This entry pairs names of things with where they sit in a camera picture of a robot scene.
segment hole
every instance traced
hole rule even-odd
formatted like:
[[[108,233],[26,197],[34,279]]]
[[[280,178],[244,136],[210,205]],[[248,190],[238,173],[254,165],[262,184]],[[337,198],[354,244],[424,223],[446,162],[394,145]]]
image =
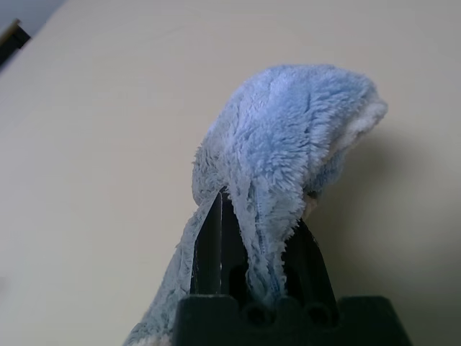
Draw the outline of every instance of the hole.
[[[316,326],[328,326],[330,324],[330,315],[322,306],[313,306],[309,308],[309,317]]]
[[[274,321],[272,314],[266,308],[257,304],[251,304],[243,313],[248,322],[255,327],[268,327]]]

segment beige wall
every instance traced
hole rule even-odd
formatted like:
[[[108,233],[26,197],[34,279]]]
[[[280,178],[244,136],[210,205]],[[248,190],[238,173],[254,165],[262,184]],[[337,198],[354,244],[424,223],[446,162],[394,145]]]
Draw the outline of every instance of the beige wall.
[[[195,148],[277,63],[363,71],[390,105],[310,222],[337,296],[384,294],[415,345],[458,345],[461,6],[379,2],[58,10],[0,76],[0,345],[123,341],[194,210]]]

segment blue towel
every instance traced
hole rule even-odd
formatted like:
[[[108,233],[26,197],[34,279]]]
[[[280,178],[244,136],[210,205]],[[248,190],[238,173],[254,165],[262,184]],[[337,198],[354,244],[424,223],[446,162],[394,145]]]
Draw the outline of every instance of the blue towel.
[[[249,255],[250,291],[273,307],[285,293],[285,240],[337,179],[344,154],[386,112],[366,76],[330,65],[276,66],[244,82],[197,150],[192,193],[198,209],[125,345],[169,344],[176,305],[189,292],[195,239],[223,187]]]

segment plush fabric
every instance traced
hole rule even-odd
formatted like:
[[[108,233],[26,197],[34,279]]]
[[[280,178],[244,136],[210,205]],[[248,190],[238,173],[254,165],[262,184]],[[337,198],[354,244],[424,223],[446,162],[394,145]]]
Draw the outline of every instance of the plush fabric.
[[[255,299],[273,306],[285,291],[285,240],[338,177],[347,150],[386,112],[366,76],[330,65],[277,66],[243,83],[197,151],[192,192],[199,207],[125,344],[167,342],[176,305],[189,292],[195,239],[223,187],[249,254],[247,283]]]

